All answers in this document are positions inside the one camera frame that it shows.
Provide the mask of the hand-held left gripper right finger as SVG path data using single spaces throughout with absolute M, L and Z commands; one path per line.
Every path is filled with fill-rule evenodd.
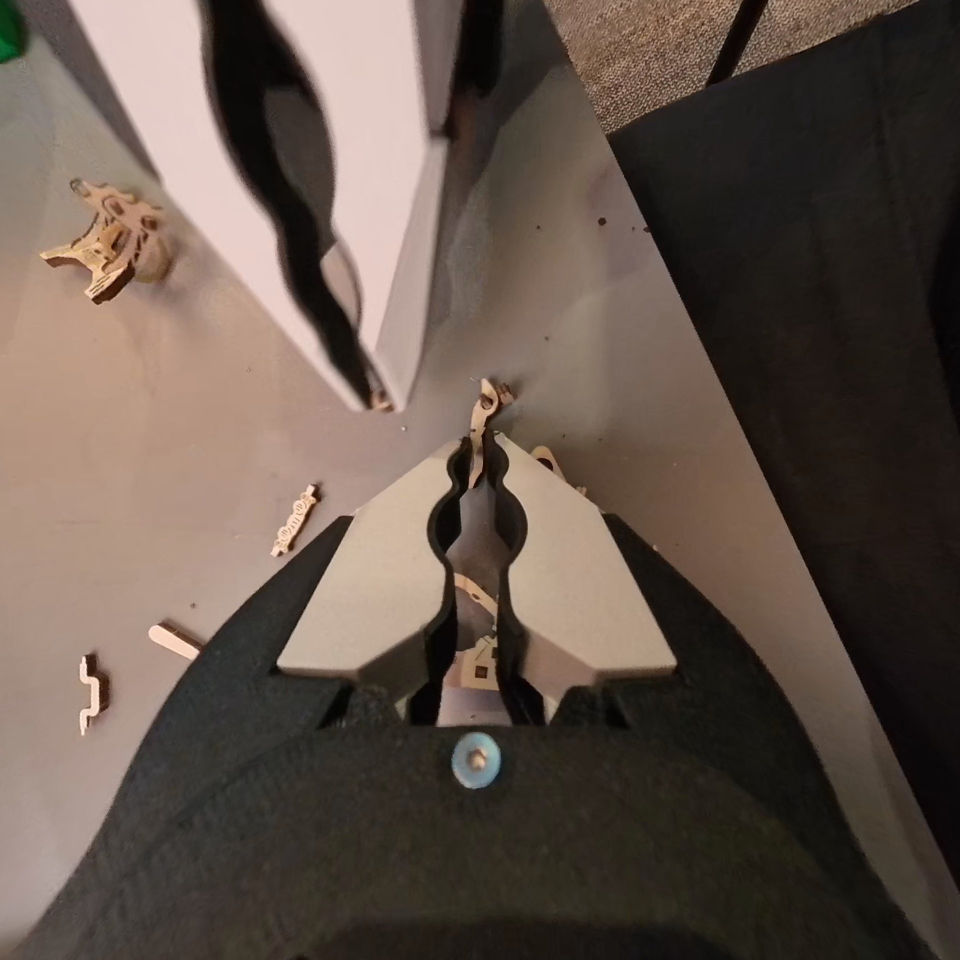
M 499 572 L 496 676 L 515 726 L 544 726 L 565 695 L 663 678 L 678 660 L 605 515 L 504 434 L 484 441 Z

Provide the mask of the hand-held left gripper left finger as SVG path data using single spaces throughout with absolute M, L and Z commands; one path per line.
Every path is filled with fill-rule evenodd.
M 356 510 L 277 660 L 298 679 L 383 690 L 435 727 L 457 651 L 449 558 L 469 486 L 467 438 L 442 445 Z

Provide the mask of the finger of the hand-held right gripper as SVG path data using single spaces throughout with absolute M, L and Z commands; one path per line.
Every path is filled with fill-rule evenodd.
M 69 2 L 166 193 L 348 408 L 383 402 L 322 259 L 332 198 L 308 198 L 270 122 L 294 104 L 330 156 L 317 95 L 265 2 Z
M 321 268 L 394 411 L 411 399 L 426 339 L 465 7 L 289 2 L 332 149 L 334 244 Z

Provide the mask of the wooden trigger part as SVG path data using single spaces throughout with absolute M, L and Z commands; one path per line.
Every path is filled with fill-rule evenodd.
M 471 465 L 467 487 L 474 489 L 485 468 L 484 438 L 490 421 L 504 407 L 515 401 L 511 387 L 506 383 L 496 383 L 488 378 L 480 381 L 479 395 L 473 406 L 469 425 L 471 444 Z

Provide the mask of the decorated small wooden bar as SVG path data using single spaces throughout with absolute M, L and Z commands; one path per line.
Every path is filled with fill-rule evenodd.
M 288 518 L 276 531 L 273 545 L 270 548 L 270 557 L 280 558 L 290 552 L 311 512 L 321 499 L 322 491 L 317 484 L 309 484 L 294 499 Z

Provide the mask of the wooden lattice assembly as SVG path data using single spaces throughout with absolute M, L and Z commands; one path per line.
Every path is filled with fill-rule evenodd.
M 94 216 L 71 243 L 40 253 L 48 266 L 87 270 L 90 279 L 84 294 L 98 306 L 114 300 L 132 282 L 150 284 L 166 276 L 172 255 L 163 238 L 159 207 L 107 183 L 75 177 L 69 186 Z

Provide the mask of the pointed wooden stick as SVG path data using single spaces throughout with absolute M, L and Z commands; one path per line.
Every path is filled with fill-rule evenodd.
M 168 621 L 150 626 L 148 639 L 155 645 L 191 662 L 198 657 L 205 646 L 203 642 Z

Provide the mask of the squiggle-shaped wooden part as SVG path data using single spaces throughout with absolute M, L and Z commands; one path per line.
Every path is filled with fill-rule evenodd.
M 78 663 L 78 681 L 86 691 L 86 701 L 78 711 L 78 731 L 85 737 L 110 704 L 110 679 L 99 668 L 97 655 L 84 654 Z

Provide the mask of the person's black clothing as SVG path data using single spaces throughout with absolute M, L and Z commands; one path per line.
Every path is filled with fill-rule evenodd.
M 958 882 L 959 3 L 608 140 Z

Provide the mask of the black table leg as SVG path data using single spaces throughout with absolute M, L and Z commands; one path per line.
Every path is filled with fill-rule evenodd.
M 763 0 L 740 2 L 705 81 L 707 88 L 734 76 L 768 4 Z

